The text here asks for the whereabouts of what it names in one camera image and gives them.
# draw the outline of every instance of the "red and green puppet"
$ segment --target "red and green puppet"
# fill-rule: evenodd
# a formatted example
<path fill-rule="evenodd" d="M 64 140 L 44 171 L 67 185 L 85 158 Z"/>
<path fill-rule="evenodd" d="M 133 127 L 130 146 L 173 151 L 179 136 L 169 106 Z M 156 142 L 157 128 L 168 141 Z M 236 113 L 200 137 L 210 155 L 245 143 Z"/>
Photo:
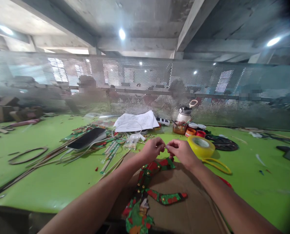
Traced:
<path fill-rule="evenodd" d="M 153 218 L 147 215 L 149 209 L 147 196 L 151 196 L 162 205 L 171 205 L 187 198 L 187 193 L 161 194 L 148 188 L 153 175 L 160 171 L 174 168 L 173 159 L 170 158 L 160 162 L 153 161 L 141 168 L 133 198 L 123 211 L 123 216 L 126 217 L 126 230 L 128 233 L 148 233 L 151 225 L 154 224 Z"/>

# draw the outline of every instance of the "light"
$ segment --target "light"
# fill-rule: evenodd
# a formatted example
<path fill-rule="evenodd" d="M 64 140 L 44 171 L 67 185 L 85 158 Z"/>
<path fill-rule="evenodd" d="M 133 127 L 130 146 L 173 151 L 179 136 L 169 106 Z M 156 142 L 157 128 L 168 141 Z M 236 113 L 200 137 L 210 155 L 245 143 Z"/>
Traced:
<path fill-rule="evenodd" d="M 274 44 L 276 44 L 278 41 L 280 41 L 280 37 L 276 37 L 274 39 L 271 39 L 268 43 L 267 46 L 273 46 Z"/>
<path fill-rule="evenodd" d="M 121 40 L 125 39 L 125 32 L 123 31 L 123 29 L 119 30 L 119 36 L 120 36 Z"/>
<path fill-rule="evenodd" d="M 13 35 L 13 34 L 14 34 L 12 30 L 10 30 L 8 27 L 5 27 L 5 26 L 3 26 L 3 25 L 0 25 L 0 29 L 1 29 L 3 32 L 7 33 L 8 35 Z"/>

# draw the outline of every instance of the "paper sheet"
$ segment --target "paper sheet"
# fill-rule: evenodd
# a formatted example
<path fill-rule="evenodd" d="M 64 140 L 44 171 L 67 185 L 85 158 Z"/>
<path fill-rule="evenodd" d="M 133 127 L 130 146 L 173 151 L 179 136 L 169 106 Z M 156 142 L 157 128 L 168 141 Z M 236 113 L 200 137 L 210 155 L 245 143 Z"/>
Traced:
<path fill-rule="evenodd" d="M 140 115 L 125 113 L 120 116 L 114 124 L 114 127 L 117 127 L 116 132 L 134 132 L 152 129 L 158 126 L 159 124 L 152 110 Z"/>

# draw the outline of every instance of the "perforated metal screen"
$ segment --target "perforated metal screen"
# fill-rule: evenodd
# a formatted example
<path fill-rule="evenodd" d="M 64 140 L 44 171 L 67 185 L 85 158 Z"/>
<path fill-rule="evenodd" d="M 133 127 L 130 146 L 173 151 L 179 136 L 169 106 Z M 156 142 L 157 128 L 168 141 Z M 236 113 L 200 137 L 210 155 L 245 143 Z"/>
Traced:
<path fill-rule="evenodd" d="M 0 51 L 5 95 L 47 111 L 174 120 L 196 99 L 196 123 L 290 129 L 290 66 Z"/>

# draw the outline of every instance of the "hand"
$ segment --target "hand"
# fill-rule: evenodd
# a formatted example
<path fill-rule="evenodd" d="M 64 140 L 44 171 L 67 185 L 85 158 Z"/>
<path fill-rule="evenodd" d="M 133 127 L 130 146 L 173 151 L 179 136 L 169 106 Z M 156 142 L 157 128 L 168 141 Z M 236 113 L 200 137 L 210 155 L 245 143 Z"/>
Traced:
<path fill-rule="evenodd" d="M 160 155 L 160 152 L 164 152 L 165 143 L 160 137 L 155 137 L 146 142 L 144 148 L 140 154 L 140 158 L 143 161 L 143 165 L 151 163 Z"/>
<path fill-rule="evenodd" d="M 174 139 L 167 144 L 166 148 L 170 156 L 176 156 L 187 170 L 191 170 L 200 164 L 202 165 L 202 162 L 190 148 L 188 141 Z"/>

